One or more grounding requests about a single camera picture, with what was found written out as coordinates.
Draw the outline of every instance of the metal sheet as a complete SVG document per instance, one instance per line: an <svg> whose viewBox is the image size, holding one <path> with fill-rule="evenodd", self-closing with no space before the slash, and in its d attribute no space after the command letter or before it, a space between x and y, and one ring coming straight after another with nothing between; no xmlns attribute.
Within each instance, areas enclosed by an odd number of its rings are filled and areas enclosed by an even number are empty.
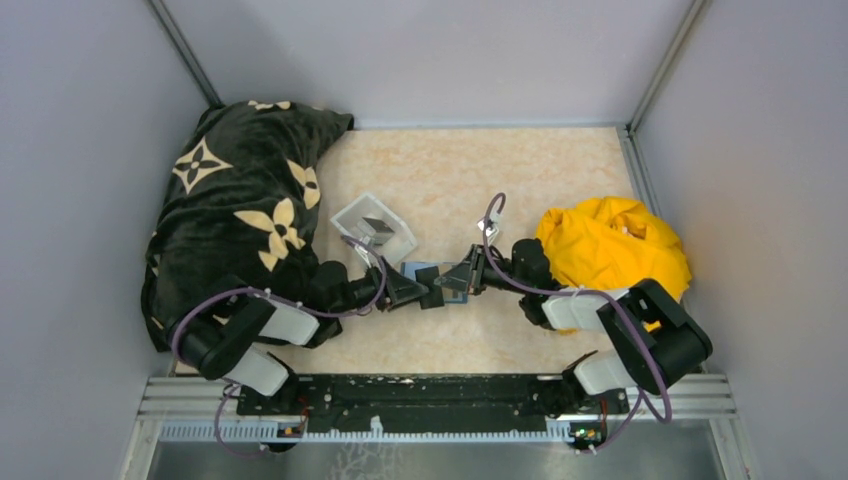
<svg viewBox="0 0 848 480"><path fill-rule="evenodd" d="M214 443L160 443L155 480L724 478L706 421L635 423L597 457L538 444L309 444L266 459L227 455Z"/></svg>

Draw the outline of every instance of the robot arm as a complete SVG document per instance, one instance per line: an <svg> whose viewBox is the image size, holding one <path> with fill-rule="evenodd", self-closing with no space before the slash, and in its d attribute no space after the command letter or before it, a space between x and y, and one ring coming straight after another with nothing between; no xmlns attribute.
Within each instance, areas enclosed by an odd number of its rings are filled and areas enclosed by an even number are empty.
<svg viewBox="0 0 848 480"><path fill-rule="evenodd" d="M165 328L175 354L208 380L225 378L247 385L262 395L276 393L292 373L282 361L253 346L264 343L314 348L341 333L337 317L343 312L373 305L392 311L426 295L427 286L410 280L385 265L385 282L378 267L371 267L354 281L339 262L322 263L312 278L301 309L282 303L272 295L253 289L234 276L210 288L209 298L221 296L188 322L172 319ZM319 321L305 310L335 314Z"/></svg>
<svg viewBox="0 0 848 480"><path fill-rule="evenodd" d="M493 249L500 270L523 285L544 290L561 290L550 273L550 262L537 239L513 245L512 259ZM490 264L482 245L473 245L466 257L434 283L444 288L479 295L487 287L522 294L519 306L534 325L550 330L587 329L606 332L614 350L590 353L569 366L563 379L569 385L570 402L582 405L605 391L639 386L659 394L648 361L621 323L631 322L659 367L666 386L693 371L712 354L712 343L682 307L652 279L629 289L606 292L624 307L626 319L618 319L604 298L578 296L578 289L562 289L561 296L527 293L506 282Z"/></svg>

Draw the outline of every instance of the gray wall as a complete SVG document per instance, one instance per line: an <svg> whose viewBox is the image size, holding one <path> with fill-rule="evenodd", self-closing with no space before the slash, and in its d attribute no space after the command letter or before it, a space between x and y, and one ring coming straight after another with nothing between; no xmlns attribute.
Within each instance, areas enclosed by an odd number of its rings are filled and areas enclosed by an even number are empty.
<svg viewBox="0 0 848 480"><path fill-rule="evenodd" d="M630 119L690 0L167 0L225 102L360 127Z"/></svg>
<svg viewBox="0 0 848 480"><path fill-rule="evenodd" d="M717 0L640 133L766 479L848 475L846 25Z"/></svg>
<svg viewBox="0 0 848 480"><path fill-rule="evenodd" d="M204 108L140 0L0 7L3 478L113 478L144 379L142 255Z"/></svg>

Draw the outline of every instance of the pillow with flower pattern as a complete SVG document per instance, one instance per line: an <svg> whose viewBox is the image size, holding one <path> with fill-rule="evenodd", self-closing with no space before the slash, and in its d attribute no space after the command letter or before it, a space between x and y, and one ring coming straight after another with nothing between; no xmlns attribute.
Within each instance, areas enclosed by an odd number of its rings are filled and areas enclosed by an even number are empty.
<svg viewBox="0 0 848 480"><path fill-rule="evenodd" d="M180 152L147 247L141 307L157 350L226 275L301 300L318 265L318 160L353 116L254 100L207 110ZM340 331L338 322L322 329Z"/></svg>

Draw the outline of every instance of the yellow cloth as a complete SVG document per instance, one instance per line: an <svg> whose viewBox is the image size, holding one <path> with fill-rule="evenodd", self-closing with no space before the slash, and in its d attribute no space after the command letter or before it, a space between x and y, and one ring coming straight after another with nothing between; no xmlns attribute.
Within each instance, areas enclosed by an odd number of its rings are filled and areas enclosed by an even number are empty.
<svg viewBox="0 0 848 480"><path fill-rule="evenodd" d="M608 290L653 278L679 301L692 279L680 238L637 200L593 198L552 208L536 237L565 285Z"/></svg>

